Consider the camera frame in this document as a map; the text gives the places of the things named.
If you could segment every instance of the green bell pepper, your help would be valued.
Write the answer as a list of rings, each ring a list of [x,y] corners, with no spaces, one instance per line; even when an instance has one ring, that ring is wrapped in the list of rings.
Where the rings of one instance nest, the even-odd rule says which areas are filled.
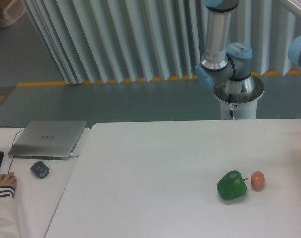
[[[224,200],[231,200],[246,192],[247,188],[244,181],[247,179],[243,179],[240,172],[233,170],[223,176],[216,188]]]

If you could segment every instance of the silver laptop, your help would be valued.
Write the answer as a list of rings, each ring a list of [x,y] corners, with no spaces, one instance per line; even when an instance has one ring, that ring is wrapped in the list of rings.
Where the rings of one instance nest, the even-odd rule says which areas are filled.
[[[31,121],[8,155],[68,160],[85,126],[85,121]]]

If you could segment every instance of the yellow floor line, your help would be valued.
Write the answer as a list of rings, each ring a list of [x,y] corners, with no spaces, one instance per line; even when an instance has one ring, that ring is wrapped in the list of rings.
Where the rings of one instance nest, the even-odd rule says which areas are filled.
[[[300,71],[298,70],[289,70],[287,73],[287,75],[292,75],[292,74],[301,74]],[[254,76],[261,76],[259,73],[257,72],[253,72],[252,75]],[[279,75],[278,72],[276,71],[268,71],[266,73],[263,74],[263,76],[273,76],[273,75]],[[182,78],[178,78],[176,76],[171,76],[169,77],[167,80],[169,81],[175,81],[175,80],[189,80],[190,78],[188,76],[183,76]],[[198,77],[196,75],[193,76],[192,79],[198,79]],[[164,81],[161,77],[156,77],[153,78],[151,81]],[[126,78],[122,81],[123,83],[131,83],[132,80],[129,78]],[[144,78],[138,78],[135,82],[146,82],[146,80]],[[108,83],[117,83],[116,79],[110,79],[108,81]],[[91,84],[90,81],[86,80],[82,83],[79,84]],[[94,82],[94,84],[103,84],[102,80],[97,80]],[[19,83],[17,85],[17,87],[30,87],[30,86],[52,86],[52,85],[67,85],[66,82],[64,81],[58,81],[58,82],[39,82],[39,83]]]
[[[40,83],[19,83],[17,87],[29,87],[29,86],[49,86],[49,85],[67,85],[64,81],[58,82],[40,82]]]

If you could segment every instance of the person's hand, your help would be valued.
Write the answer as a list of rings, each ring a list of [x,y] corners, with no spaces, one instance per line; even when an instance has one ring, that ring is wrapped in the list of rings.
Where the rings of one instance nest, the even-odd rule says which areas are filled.
[[[7,186],[16,189],[17,181],[14,172],[0,175],[0,187]]]

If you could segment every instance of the brown egg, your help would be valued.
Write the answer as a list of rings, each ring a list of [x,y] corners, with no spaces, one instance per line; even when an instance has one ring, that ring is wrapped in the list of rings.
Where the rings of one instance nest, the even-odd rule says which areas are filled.
[[[256,191],[261,191],[265,184],[265,176],[261,171],[256,171],[251,175],[251,184]]]

